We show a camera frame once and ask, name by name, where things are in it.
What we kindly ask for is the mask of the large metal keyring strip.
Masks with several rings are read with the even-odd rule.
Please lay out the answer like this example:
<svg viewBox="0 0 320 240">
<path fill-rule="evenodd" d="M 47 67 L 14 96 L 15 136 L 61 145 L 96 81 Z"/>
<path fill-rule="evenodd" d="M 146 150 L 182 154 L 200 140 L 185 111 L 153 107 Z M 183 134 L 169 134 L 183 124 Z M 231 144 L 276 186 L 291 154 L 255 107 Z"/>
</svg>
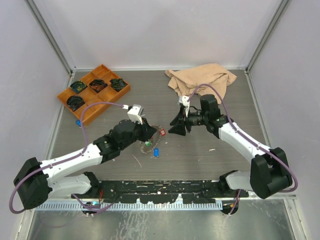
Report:
<svg viewBox="0 0 320 240">
<path fill-rule="evenodd" d="M 152 153 L 154 148 L 156 148 L 158 146 L 158 144 L 160 143 L 161 140 L 161 134 L 160 134 L 160 130 L 163 129 L 160 125 L 153 125 L 153 127 L 155 127 L 157 129 L 157 132 L 153 135 L 153 140 L 150 143 L 149 146 L 145 145 L 145 142 L 140 142 L 140 151 L 143 154 L 148 154 L 148 153 Z"/>
</svg>

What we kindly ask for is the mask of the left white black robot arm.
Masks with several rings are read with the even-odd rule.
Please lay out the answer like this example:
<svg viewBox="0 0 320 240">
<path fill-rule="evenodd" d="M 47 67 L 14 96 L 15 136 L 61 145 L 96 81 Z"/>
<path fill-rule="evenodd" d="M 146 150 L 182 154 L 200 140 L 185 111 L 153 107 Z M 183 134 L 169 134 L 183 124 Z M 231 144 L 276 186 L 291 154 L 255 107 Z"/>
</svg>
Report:
<svg viewBox="0 0 320 240">
<path fill-rule="evenodd" d="M 53 197 L 78 194 L 95 198 L 100 193 L 97 178 L 92 173 L 72 174 L 113 160 L 131 144 L 148 142 L 157 132 L 145 118 L 142 124 L 126 119 L 80 150 L 49 160 L 38 161 L 32 157 L 13 180 L 13 192 L 18 194 L 24 210 L 34 209 Z"/>
</svg>

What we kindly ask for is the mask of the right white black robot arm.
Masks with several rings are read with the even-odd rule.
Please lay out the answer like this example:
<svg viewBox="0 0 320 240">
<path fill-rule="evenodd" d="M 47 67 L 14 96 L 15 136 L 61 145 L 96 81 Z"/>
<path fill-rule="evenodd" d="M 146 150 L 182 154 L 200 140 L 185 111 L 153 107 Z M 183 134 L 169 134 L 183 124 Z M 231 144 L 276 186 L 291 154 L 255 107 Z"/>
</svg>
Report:
<svg viewBox="0 0 320 240">
<path fill-rule="evenodd" d="M 178 104 L 180 109 L 170 123 L 170 134 L 185 136 L 192 127 L 205 126 L 209 133 L 228 143 L 250 163 L 247 172 L 232 170 L 219 177 L 219 191 L 223 196 L 231 197 L 237 190 L 244 190 L 266 199 L 293 184 L 285 152 L 279 147 L 270 148 L 260 143 L 227 115 L 221 114 L 214 95 L 202 96 L 201 108 L 194 112 L 190 111 L 188 96 L 180 96 Z"/>
</svg>

